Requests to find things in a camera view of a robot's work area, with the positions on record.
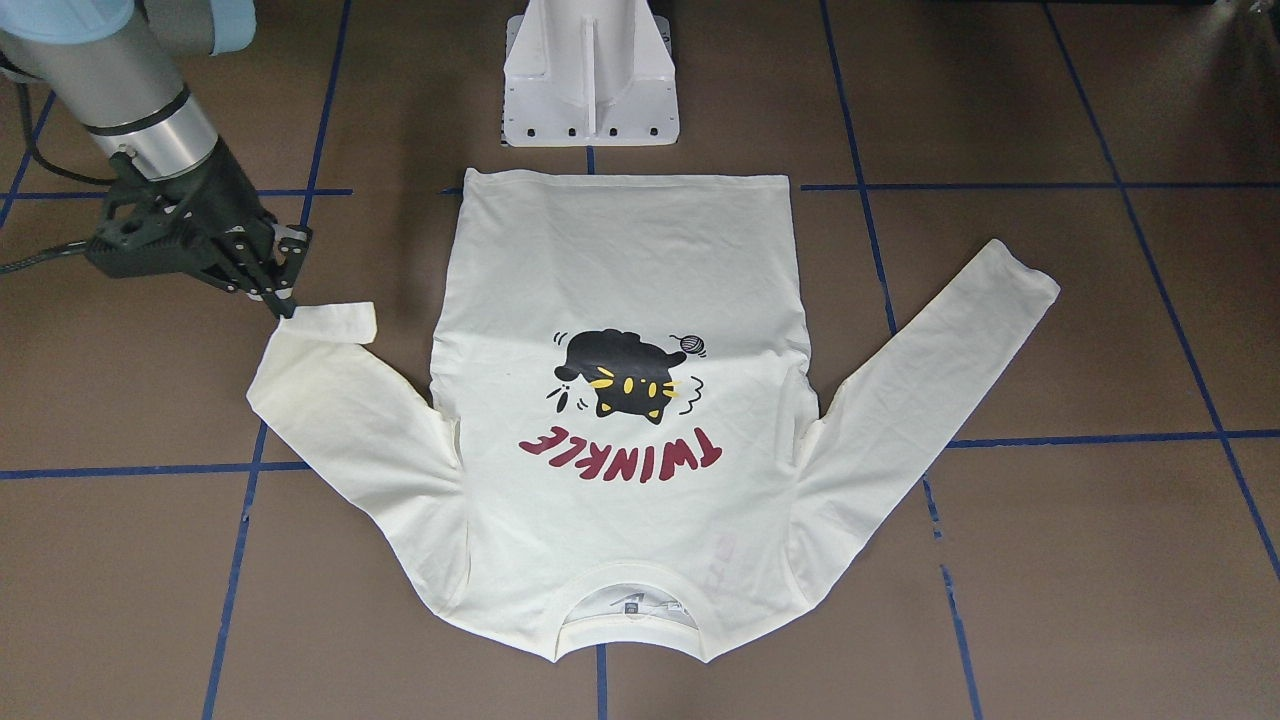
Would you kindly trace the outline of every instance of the blue tape line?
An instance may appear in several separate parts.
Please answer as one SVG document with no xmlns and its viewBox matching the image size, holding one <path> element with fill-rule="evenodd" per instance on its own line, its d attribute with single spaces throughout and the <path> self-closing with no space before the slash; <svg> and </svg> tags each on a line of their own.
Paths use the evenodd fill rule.
<svg viewBox="0 0 1280 720">
<path fill-rule="evenodd" d="M 1126 182 L 1132 190 L 1277 190 L 1280 182 Z"/>
<path fill-rule="evenodd" d="M 609 662 L 607 646 L 595 646 L 595 717 L 609 720 Z"/>
<path fill-rule="evenodd" d="M 801 192 L 954 191 L 954 190 L 1280 190 L 1280 182 L 869 182 L 801 184 Z"/>
<path fill-rule="evenodd" d="M 867 178 L 863 174 L 863 159 L 858 152 L 858 137 L 854 135 L 854 113 L 849 106 L 849 96 L 845 94 L 845 73 L 840 69 L 840 55 L 836 53 L 836 35 L 831 27 L 831 13 L 827 9 L 827 0 L 819 0 L 822 9 L 822 27 L 827 33 L 827 53 L 831 55 L 831 70 L 836 76 L 836 92 L 840 96 L 840 110 L 845 115 L 845 136 L 849 138 L 849 155 L 854 161 L 854 177 L 858 178 L 858 195 L 863 201 L 863 219 L 867 222 L 867 237 L 872 243 L 872 258 L 876 260 L 876 278 L 879 279 L 881 292 L 884 296 L 884 318 L 888 320 L 888 332 L 897 334 L 897 320 L 893 318 L 893 300 L 888 293 L 888 278 L 884 274 L 884 260 L 881 258 L 879 237 L 876 234 L 876 219 L 872 218 L 872 199 L 867 192 Z"/>
<path fill-rule="evenodd" d="M 1276 555 L 1276 546 L 1271 541 L 1271 533 L 1267 532 L 1267 524 L 1262 519 L 1262 512 L 1258 511 L 1258 503 L 1253 500 L 1253 491 L 1249 489 L 1249 482 L 1244 479 L 1244 471 L 1240 469 L 1240 462 L 1235 459 L 1235 451 L 1226 437 L 1222 437 L 1222 451 L 1226 452 L 1226 461 L 1231 465 L 1235 484 L 1240 488 L 1240 495 L 1244 496 L 1244 505 L 1248 506 L 1249 516 L 1253 518 L 1253 527 L 1258 529 L 1262 547 L 1267 552 L 1267 559 L 1271 560 L 1271 570 L 1276 574 L 1276 579 L 1280 580 L 1280 556 Z"/>
<path fill-rule="evenodd" d="M 307 195 L 347 197 L 355 193 L 356 191 L 349 187 L 324 187 L 316 190 L 280 188 L 257 191 L 259 197 L 306 197 Z M 106 193 L 92 190 L 69 192 L 14 192 L 12 197 L 14 200 L 101 200 L 102 197 L 106 197 Z"/>
<path fill-rule="evenodd" d="M 333 111 L 333 96 L 338 90 L 338 70 L 342 68 L 342 50 L 347 45 L 347 23 L 351 19 L 351 0 L 342 4 L 342 18 L 338 20 L 338 42 L 333 50 L 333 63 L 329 65 L 329 86 L 324 94 L 324 106 L 320 110 L 320 127 L 316 129 L 316 146 L 311 152 L 311 173 L 307 176 L 307 192 L 302 200 L 301 224 L 311 220 L 311 204 L 315 200 L 316 182 L 320 178 L 320 156 L 324 154 L 324 141 L 329 132 L 329 113 Z"/>
<path fill-rule="evenodd" d="M 218 626 L 218 642 L 214 646 L 214 661 L 209 669 L 209 688 L 205 691 L 205 710 L 202 720 L 212 720 L 214 702 L 218 700 L 218 684 L 223 676 L 223 660 L 227 657 L 227 638 L 232 630 L 232 612 L 236 610 L 236 592 L 239 589 L 241 564 L 244 561 L 244 544 L 248 541 L 250 512 L 253 510 L 253 497 L 257 495 L 259 464 L 262 461 L 262 448 L 266 446 L 266 423 L 259 424 L 257 439 L 253 442 L 253 469 L 248 473 L 244 487 L 244 503 L 241 507 L 239 529 L 236 532 L 236 551 L 232 553 L 232 569 L 227 578 L 227 597 L 223 600 L 223 618 Z"/>
<path fill-rule="evenodd" d="M 1093 126 L 1093 132 L 1098 137 L 1098 145 L 1102 147 L 1102 156 L 1106 159 L 1107 167 L 1111 168 L 1111 176 L 1115 179 L 1116 188 L 1120 191 L 1120 197 L 1124 200 L 1125 213 L 1129 215 L 1129 222 L 1133 223 L 1134 234 L 1138 236 L 1138 245 L 1142 247 L 1142 255 L 1147 260 L 1147 268 L 1156 283 L 1156 290 L 1160 292 L 1160 300 L 1165 305 L 1169 320 L 1174 325 L 1174 333 L 1178 336 L 1178 343 L 1181 346 L 1187 364 L 1192 369 L 1192 377 L 1196 379 L 1196 387 L 1199 389 L 1201 398 L 1204 401 L 1204 409 L 1208 411 L 1210 420 L 1213 423 L 1213 429 L 1217 430 L 1217 437 L 1222 443 L 1222 451 L 1226 454 L 1228 462 L 1231 465 L 1231 471 L 1235 474 L 1235 482 L 1240 488 L 1240 495 L 1244 496 L 1244 503 L 1248 506 L 1249 515 L 1253 518 L 1253 527 L 1257 529 L 1258 538 L 1262 541 L 1262 547 L 1266 550 L 1267 559 L 1271 561 L 1271 570 L 1275 573 L 1276 579 L 1280 579 L 1280 557 L 1276 555 L 1275 543 L 1271 541 L 1271 533 L 1267 532 L 1267 525 L 1262 520 L 1262 515 L 1258 512 L 1257 503 L 1253 500 L 1253 492 L 1249 489 L 1249 483 L 1245 480 L 1244 473 L 1240 470 L 1240 466 L 1235 460 L 1235 452 L 1231 450 L 1231 442 L 1222 428 L 1222 419 L 1217 413 L 1217 407 L 1213 405 L 1213 398 L 1210 396 L 1208 384 L 1204 382 L 1204 375 L 1201 372 L 1199 363 L 1196 361 L 1196 354 L 1192 351 L 1190 341 L 1187 338 L 1183 324 L 1178 319 L 1178 310 L 1174 307 L 1172 297 L 1165 287 L 1165 281 L 1160 274 L 1160 266 L 1156 264 L 1156 255 L 1152 252 L 1151 245 L 1147 242 L 1147 233 L 1143 232 L 1142 223 L 1138 220 L 1138 211 L 1134 209 L 1133 201 L 1129 199 L 1129 192 L 1125 190 L 1124 182 L 1120 179 L 1120 169 L 1116 167 L 1115 156 L 1111 154 L 1111 147 L 1107 146 L 1107 140 L 1102 133 L 1102 126 L 1098 123 L 1098 117 L 1093 111 L 1093 105 L 1089 102 L 1089 97 L 1084 92 L 1084 83 L 1080 81 L 1080 74 L 1075 70 L 1075 63 L 1071 61 L 1071 54 L 1066 49 L 1066 41 L 1062 38 L 1062 33 L 1057 28 L 1057 22 L 1053 20 L 1052 10 L 1050 10 L 1047 3 L 1041 3 L 1041 8 L 1044 10 L 1044 18 L 1048 20 L 1050 28 L 1053 31 L 1053 40 L 1057 41 L 1057 47 L 1062 53 L 1062 60 L 1066 63 L 1066 69 L 1071 76 L 1071 82 L 1075 83 L 1075 91 L 1080 96 L 1080 104 L 1084 105 L 1084 111 L 1089 117 L 1089 124 Z"/>
<path fill-rule="evenodd" d="M 955 583 L 951 580 L 951 571 L 946 565 L 942 568 L 942 584 L 947 588 L 947 605 L 951 606 L 951 624 L 956 630 L 956 643 L 960 646 L 960 662 L 964 665 L 964 679 L 969 685 L 969 706 L 973 708 L 973 720 L 982 720 L 982 698 L 978 696 L 978 680 L 973 674 L 973 659 L 969 656 L 969 638 L 964 632 L 964 620 L 960 618 L 960 609 L 956 606 Z"/>
<path fill-rule="evenodd" d="M 49 97 L 45 99 L 45 106 L 40 110 L 40 117 L 36 119 L 36 124 L 31 128 L 32 142 L 40 140 L 40 131 L 45 129 L 45 123 L 49 122 L 49 111 L 54 109 L 54 92 L 49 92 Z M 13 182 L 9 183 L 9 196 L 5 197 L 4 205 L 0 205 L 0 228 L 4 227 L 5 220 L 9 219 L 9 211 L 13 210 L 14 196 L 18 195 L 18 187 L 22 186 L 22 178 L 27 176 L 27 167 L 31 165 L 31 152 L 22 154 L 22 161 L 18 163 L 18 172 L 13 176 Z"/>
<path fill-rule="evenodd" d="M 101 200 L 106 197 L 102 191 L 81 190 L 69 192 L 15 192 L 14 200 Z"/>
<path fill-rule="evenodd" d="M 349 187 L 316 187 L 316 188 L 287 188 L 287 190 L 260 190 L 261 197 L 306 197 L 308 195 L 323 195 L 325 197 L 349 197 L 356 193 Z"/>
<path fill-rule="evenodd" d="M 1132 433 L 1115 436 L 1056 436 L 1056 437 L 1010 437 L 984 439 L 954 439 L 947 450 L 966 450 L 972 447 L 1033 447 L 1042 445 L 1115 445 L 1128 442 L 1179 442 L 1219 439 L 1219 433 Z"/>
<path fill-rule="evenodd" d="M 938 516 L 938 506 L 933 502 L 933 486 L 929 484 L 929 475 L 920 475 L 920 486 L 924 487 L 924 502 L 929 506 L 929 519 L 933 520 L 933 539 L 942 539 L 942 519 Z"/>
<path fill-rule="evenodd" d="M 1256 430 L 1226 430 L 1225 433 L 1132 433 L 1114 436 L 1056 436 L 1056 437 L 1010 437 L 982 439 L 954 439 L 947 450 L 970 450 L 982 447 L 1037 447 L 1055 445 L 1116 445 L 1133 442 L 1188 442 L 1212 441 L 1221 437 L 1230 439 L 1275 439 L 1280 438 L 1280 428 Z M 260 462 L 262 473 L 283 473 L 310 470 L 301 460 L 280 460 Z M 47 468 L 31 470 L 0 470 L 0 480 L 59 479 L 59 478 L 120 478 L 133 475 L 197 475 L 216 473 L 247 473 L 248 462 L 212 462 L 205 465 L 133 465 L 116 468 Z"/>
<path fill-rule="evenodd" d="M 65 478 L 132 478 L 138 475 L 212 475 L 248 473 L 250 462 L 215 462 L 209 465 L 137 465 L 124 468 L 51 468 L 36 470 L 0 470 L 0 480 L 65 479 Z M 310 470 L 301 460 L 259 462 L 259 471 L 284 473 Z"/>
<path fill-rule="evenodd" d="M 1280 437 L 1280 428 L 1266 430 L 1226 430 L 1224 433 L 1231 439 L 1253 439 Z"/>
</svg>

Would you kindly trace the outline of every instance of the brown floor tile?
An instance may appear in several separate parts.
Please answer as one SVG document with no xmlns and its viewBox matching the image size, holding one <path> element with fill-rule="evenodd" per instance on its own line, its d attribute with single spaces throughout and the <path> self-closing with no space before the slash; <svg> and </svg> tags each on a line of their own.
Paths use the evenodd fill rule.
<svg viewBox="0 0 1280 720">
<path fill-rule="evenodd" d="M 1280 179 L 1280 50 L 1247 5 L 1053 5 L 1125 181 Z"/>
<path fill-rule="evenodd" d="M 96 214 L 96 201 L 19 201 L 5 258 L 83 237 Z M 260 304 L 72 258 L 5 277 L 0 306 L 0 466 L 248 461 L 259 420 L 243 393 L 274 327 Z"/>
<path fill-rule="evenodd" d="M 1280 190 L 1130 195 L 1222 423 L 1280 428 Z"/>
<path fill-rule="evenodd" d="M 989 717 L 1275 717 L 1280 598 L 1216 442 L 929 473 Z"/>
<path fill-rule="evenodd" d="M 595 656 L 558 664 L 419 601 L 378 528 L 312 473 L 259 482 L 216 716 L 595 716 Z"/>
<path fill-rule="evenodd" d="M 1032 3 L 833 3 L 867 182 L 1111 179 Z"/>
<path fill-rule="evenodd" d="M 813 343 L 809 384 L 826 411 L 840 383 L 888 342 L 884 301 L 855 195 L 792 186 L 791 215 Z"/>
<path fill-rule="evenodd" d="M 31 95 L 32 115 L 40 117 L 40 109 L 45 105 L 45 90 L 32 87 Z M 18 97 L 8 81 L 0 85 L 0 122 L 4 123 L 5 128 L 5 132 L 0 133 L 0 191 L 9 192 L 9 183 L 13 182 L 13 176 L 18 172 L 26 145 L 18 129 L 20 127 L 18 124 Z M 0 240 L 0 247 L 3 246 L 3 240 Z"/>
<path fill-rule="evenodd" d="M 899 324 L 991 237 L 1062 287 L 961 438 L 1211 430 L 1114 191 L 881 192 Z"/>
<path fill-rule="evenodd" d="M 458 187 L 468 167 L 585 173 L 581 147 L 500 145 L 507 18 L 521 12 L 518 1 L 353 5 L 321 184 L 402 197 Z"/>
<path fill-rule="evenodd" d="M 198 717 L 244 479 L 0 482 L 0 716 Z"/>
<path fill-rule="evenodd" d="M 248 47 L 184 59 L 183 76 L 255 186 L 306 187 L 342 3 L 256 5 Z"/>
<path fill-rule="evenodd" d="M 918 486 L 813 612 L 703 665 L 608 646 L 609 715 L 968 717 L 968 691 Z"/>
<path fill-rule="evenodd" d="M 293 452 L 293 448 L 289 447 L 288 445 L 284 445 L 284 441 L 280 439 L 280 436 L 273 432 L 266 433 L 266 445 L 262 447 L 262 460 L 265 460 L 266 462 L 302 461 L 302 459 L 298 457 L 298 454 Z"/>
<path fill-rule="evenodd" d="M 413 187 L 317 197 L 311 214 L 324 234 L 307 255 L 298 301 L 374 302 L 379 334 L 370 348 L 424 391 L 460 205 Z"/>
<path fill-rule="evenodd" d="M 32 85 L 31 91 L 32 117 L 33 120 L 38 120 L 40 111 L 47 97 L 49 86 Z M 5 87 L 4 92 L 10 94 L 13 91 Z M 14 105 L 17 106 L 17 100 L 14 100 Z M 17 135 L 18 113 L 17 110 L 10 110 L 10 113 L 3 115 L 3 120 L 5 127 L 14 128 L 14 137 L 17 138 L 19 137 Z M 115 177 L 111 168 L 106 164 L 106 156 L 97 149 L 97 145 L 93 145 L 88 133 L 84 132 L 84 128 L 70 114 L 67 105 L 60 101 L 54 101 L 49 119 L 40 129 L 37 143 L 40 145 L 41 154 L 55 165 L 95 178 Z M 9 174 L 5 178 L 12 179 L 13 176 Z M 5 190 L 8 190 L 8 184 L 5 184 Z M 101 192 L 105 188 L 58 177 L 32 161 L 28 164 L 27 173 L 23 176 L 22 186 L 18 190 L 20 192 Z"/>
<path fill-rule="evenodd" d="M 673 3 L 680 140 L 602 147 L 600 173 L 787 174 L 854 182 L 817 3 Z"/>
<path fill-rule="evenodd" d="M 1280 542 L 1280 438 L 1234 439 L 1231 450 L 1275 546 Z"/>
</svg>

